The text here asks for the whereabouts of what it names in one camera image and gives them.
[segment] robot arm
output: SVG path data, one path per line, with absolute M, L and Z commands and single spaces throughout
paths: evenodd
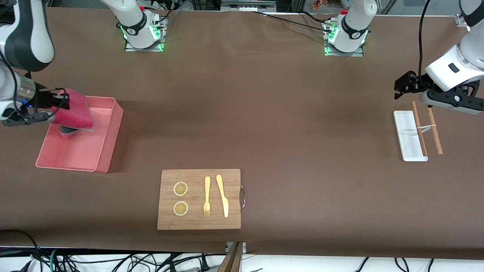
M 142 11 L 136 0 L 101 0 L 121 23 L 126 40 L 136 48 L 146 48 L 160 39 L 158 14 Z M 29 107 L 61 105 L 61 98 L 40 84 L 11 69 L 38 72 L 54 59 L 45 6 L 42 0 L 16 0 L 13 24 L 0 23 L 0 121 L 4 125 L 51 121 L 50 113 L 31 113 Z M 69 100 L 62 108 L 69 109 Z
M 41 0 L 18 0 L 14 4 L 15 22 L 0 24 L 0 120 L 27 115 L 25 105 L 31 101 L 38 86 L 11 70 L 10 66 L 27 71 L 40 71 L 54 59 L 54 46 L 47 30 L 45 8 Z
M 121 24 L 125 39 L 135 48 L 147 48 L 161 38 L 160 16 L 141 10 L 136 0 L 100 0 Z
M 476 97 L 484 77 L 484 0 L 459 0 L 461 13 L 470 27 L 462 40 L 425 68 L 420 79 L 409 71 L 395 81 L 395 99 L 405 93 L 422 92 L 420 100 L 470 114 L 484 110 L 484 99 Z
M 0 25 L 0 51 L 13 67 L 38 72 L 54 59 L 54 46 L 41 0 L 18 0 L 15 22 Z
M 356 51 L 363 44 L 377 9 L 375 0 L 353 0 L 348 13 L 334 19 L 337 21 L 337 31 L 328 42 L 341 52 Z

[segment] yellow knife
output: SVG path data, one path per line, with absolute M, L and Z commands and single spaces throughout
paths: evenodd
M 224 194 L 224 182 L 222 181 L 222 176 L 217 175 L 216 178 L 217 178 L 218 189 L 220 190 L 220 195 L 222 196 L 222 204 L 224 205 L 224 217 L 227 218 L 228 199 L 225 197 L 225 194 Z

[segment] plastic fork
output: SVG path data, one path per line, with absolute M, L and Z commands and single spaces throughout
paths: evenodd
M 205 203 L 203 204 L 203 216 L 210 216 L 210 177 L 205 177 Z

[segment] pink plastic bin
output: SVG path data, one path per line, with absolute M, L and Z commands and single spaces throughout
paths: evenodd
M 93 131 L 79 130 L 62 138 L 58 125 L 50 125 L 35 166 L 107 173 L 121 125 L 123 109 L 111 97 L 86 96 L 94 119 Z

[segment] wooden chopstick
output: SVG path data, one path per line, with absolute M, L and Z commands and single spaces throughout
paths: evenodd
M 420 127 L 420 119 L 419 114 L 417 113 L 417 105 L 415 105 L 415 101 L 412 101 L 412 111 L 413 111 L 413 118 L 415 119 L 415 124 L 417 125 L 417 134 L 419 135 L 420 145 L 422 147 L 422 153 L 424 156 L 427 156 L 427 148 L 425 147 L 424 141 L 424 134 L 422 133 L 422 129 Z
M 434 126 L 432 126 L 432 134 L 434 135 L 434 142 L 435 142 L 435 147 L 437 148 L 437 153 L 439 155 L 444 154 L 442 151 L 442 146 L 440 145 L 440 138 L 439 134 L 437 133 L 437 126 L 435 126 L 435 119 L 434 119 L 434 114 L 432 113 L 432 108 L 427 106 L 427 112 L 428 112 L 428 117 L 430 119 L 430 123 Z

